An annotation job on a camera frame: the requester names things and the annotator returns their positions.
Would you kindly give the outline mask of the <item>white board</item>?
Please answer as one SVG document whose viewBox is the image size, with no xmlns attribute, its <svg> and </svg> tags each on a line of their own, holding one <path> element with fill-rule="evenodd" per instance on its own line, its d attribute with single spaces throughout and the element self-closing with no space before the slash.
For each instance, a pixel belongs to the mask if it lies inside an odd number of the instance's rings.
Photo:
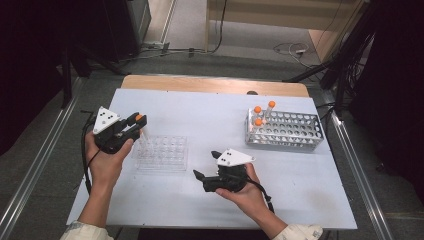
<svg viewBox="0 0 424 240">
<path fill-rule="evenodd" d="M 326 142 L 311 153 L 270 151 L 245 142 L 249 109 L 267 96 L 153 90 L 116 90 L 110 108 L 127 117 L 148 117 L 148 134 L 188 140 L 183 171 L 147 171 L 127 157 L 114 188 L 110 225 L 154 228 L 253 229 L 255 223 L 232 202 L 204 191 L 194 173 L 213 175 L 211 153 L 228 148 L 255 157 L 260 182 L 276 214 L 288 223 L 353 229 L 356 222 Z"/>
</svg>

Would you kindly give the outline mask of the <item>clear plastic tube rack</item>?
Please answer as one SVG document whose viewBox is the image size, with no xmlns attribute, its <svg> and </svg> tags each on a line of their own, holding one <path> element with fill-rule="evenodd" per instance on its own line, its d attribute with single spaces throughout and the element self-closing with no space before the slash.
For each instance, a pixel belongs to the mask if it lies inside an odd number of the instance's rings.
<svg viewBox="0 0 424 240">
<path fill-rule="evenodd" d="M 185 171 L 187 152 L 186 136 L 150 135 L 136 141 L 131 157 L 137 170 Z"/>
</svg>

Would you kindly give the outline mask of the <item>metal floor rail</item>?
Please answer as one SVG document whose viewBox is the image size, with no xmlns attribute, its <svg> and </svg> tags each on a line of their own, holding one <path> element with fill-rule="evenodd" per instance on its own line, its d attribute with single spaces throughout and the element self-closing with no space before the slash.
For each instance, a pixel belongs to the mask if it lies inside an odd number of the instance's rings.
<svg viewBox="0 0 424 240">
<path fill-rule="evenodd" d="M 65 125 L 75 107 L 75 104 L 80 96 L 81 89 L 86 81 L 77 77 L 72 83 L 72 91 L 74 95 L 69 103 L 60 109 L 55 115 L 54 122 L 49 128 L 49 132 L 45 138 L 40 140 L 40 147 L 37 154 L 33 157 L 25 176 L 19 182 L 16 191 L 11 195 L 5 210 L 0 214 L 0 240 L 8 240 L 12 230 L 19 219 L 38 179 L 40 178 L 50 155 L 56 146 L 56 143 L 63 132 Z"/>
<path fill-rule="evenodd" d="M 330 117 L 378 240 L 395 240 L 368 177 L 361 165 L 361 161 L 357 156 L 344 121 L 340 120 L 335 112 L 332 112 Z"/>
</svg>

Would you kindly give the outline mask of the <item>person's left hand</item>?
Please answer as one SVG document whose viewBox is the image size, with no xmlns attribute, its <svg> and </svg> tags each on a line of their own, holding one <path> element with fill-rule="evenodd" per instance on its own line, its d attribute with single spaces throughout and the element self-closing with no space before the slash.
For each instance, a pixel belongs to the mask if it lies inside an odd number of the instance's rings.
<svg viewBox="0 0 424 240">
<path fill-rule="evenodd" d="M 97 147 L 92 132 L 85 136 L 86 161 L 92 177 L 91 196 L 111 194 L 132 146 L 133 140 L 128 139 L 117 153 L 107 154 Z"/>
</svg>

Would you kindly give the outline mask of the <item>black metal stand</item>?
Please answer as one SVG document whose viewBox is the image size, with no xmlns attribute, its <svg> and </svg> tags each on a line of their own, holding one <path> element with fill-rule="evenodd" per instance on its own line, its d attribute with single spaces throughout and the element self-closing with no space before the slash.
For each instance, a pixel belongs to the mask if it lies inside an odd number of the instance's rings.
<svg viewBox="0 0 424 240">
<path fill-rule="evenodd" d="M 88 78 L 91 75 L 91 68 L 87 62 L 88 59 L 94 60 L 101 66 L 110 70 L 111 72 L 127 76 L 129 72 L 121 70 L 114 66 L 106 59 L 96 55 L 86 46 L 80 43 L 68 43 L 61 53 L 61 66 L 62 66 L 62 85 L 63 85 L 63 102 L 62 109 L 64 109 L 73 97 L 73 90 L 71 86 L 71 68 L 74 68 L 80 77 Z"/>
</svg>

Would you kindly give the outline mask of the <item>metal tube rack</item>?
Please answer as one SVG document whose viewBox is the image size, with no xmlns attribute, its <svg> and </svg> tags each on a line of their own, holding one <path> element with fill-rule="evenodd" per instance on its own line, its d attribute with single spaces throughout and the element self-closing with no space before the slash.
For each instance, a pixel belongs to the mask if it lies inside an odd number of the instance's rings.
<svg viewBox="0 0 424 240">
<path fill-rule="evenodd" d="M 317 115 L 272 110 L 268 119 L 264 112 L 258 118 L 263 125 L 260 134 L 253 134 L 252 111 L 245 119 L 245 142 L 277 150 L 312 152 L 324 140 L 324 133 Z"/>
</svg>

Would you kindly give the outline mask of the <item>light wooden desk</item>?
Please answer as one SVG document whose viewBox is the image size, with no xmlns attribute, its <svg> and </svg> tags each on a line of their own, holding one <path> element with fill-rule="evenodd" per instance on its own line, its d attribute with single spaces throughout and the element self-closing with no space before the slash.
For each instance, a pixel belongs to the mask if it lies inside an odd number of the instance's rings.
<svg viewBox="0 0 424 240">
<path fill-rule="evenodd" d="M 327 61 L 369 6 L 370 0 L 207 0 L 204 49 L 209 22 L 226 7 L 229 22 L 308 29 L 319 59 Z"/>
</svg>

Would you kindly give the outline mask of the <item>person's right hand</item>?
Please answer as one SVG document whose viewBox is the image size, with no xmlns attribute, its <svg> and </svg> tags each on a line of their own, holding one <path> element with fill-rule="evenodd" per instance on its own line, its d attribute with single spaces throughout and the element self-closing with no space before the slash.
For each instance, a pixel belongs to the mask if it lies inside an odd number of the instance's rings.
<svg viewBox="0 0 424 240">
<path fill-rule="evenodd" d="M 215 193 L 233 202 L 252 219 L 256 219 L 269 211 L 262 192 L 252 183 L 247 183 L 242 190 L 236 193 L 223 188 L 218 188 Z"/>
</svg>

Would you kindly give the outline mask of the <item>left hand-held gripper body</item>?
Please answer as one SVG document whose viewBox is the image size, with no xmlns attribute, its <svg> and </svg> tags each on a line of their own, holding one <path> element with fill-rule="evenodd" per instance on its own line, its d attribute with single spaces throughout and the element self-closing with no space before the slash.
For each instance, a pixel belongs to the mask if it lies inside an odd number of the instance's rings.
<svg viewBox="0 0 424 240">
<path fill-rule="evenodd" d="M 95 144 L 101 151 L 108 154 L 115 154 L 126 142 L 124 134 L 128 126 L 122 127 L 122 120 L 119 114 L 103 106 L 99 108 L 93 127 L 93 134 Z"/>
</svg>

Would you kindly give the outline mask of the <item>dark curtain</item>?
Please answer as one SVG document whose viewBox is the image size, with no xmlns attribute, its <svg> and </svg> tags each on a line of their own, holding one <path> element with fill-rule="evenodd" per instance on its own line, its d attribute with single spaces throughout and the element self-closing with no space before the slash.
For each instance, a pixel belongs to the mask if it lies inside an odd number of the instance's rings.
<svg viewBox="0 0 424 240">
<path fill-rule="evenodd" d="M 0 156 L 62 89 L 52 0 L 0 0 Z"/>
<path fill-rule="evenodd" d="M 424 0 L 376 2 L 374 41 L 349 111 L 424 203 Z"/>
</svg>

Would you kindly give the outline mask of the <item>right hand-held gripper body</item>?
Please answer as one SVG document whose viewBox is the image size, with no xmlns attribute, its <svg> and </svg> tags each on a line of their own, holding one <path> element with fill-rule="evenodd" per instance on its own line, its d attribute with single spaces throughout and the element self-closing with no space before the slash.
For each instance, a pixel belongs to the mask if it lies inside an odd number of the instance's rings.
<svg viewBox="0 0 424 240">
<path fill-rule="evenodd" d="M 247 163 L 252 163 L 255 157 L 227 148 L 219 159 L 216 159 L 218 166 L 217 176 L 211 176 L 213 185 L 203 188 L 206 192 L 215 192 L 218 188 L 227 189 L 231 192 L 242 190 L 248 180 L 248 174 L 245 168 Z"/>
</svg>

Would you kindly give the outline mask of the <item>black computer tower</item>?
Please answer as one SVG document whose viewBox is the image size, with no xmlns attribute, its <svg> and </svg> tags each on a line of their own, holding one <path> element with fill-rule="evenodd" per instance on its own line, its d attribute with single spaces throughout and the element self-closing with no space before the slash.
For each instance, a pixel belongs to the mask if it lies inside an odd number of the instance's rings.
<svg viewBox="0 0 424 240">
<path fill-rule="evenodd" d="M 112 39 L 112 59 L 138 55 L 151 23 L 148 0 L 104 0 Z"/>
</svg>

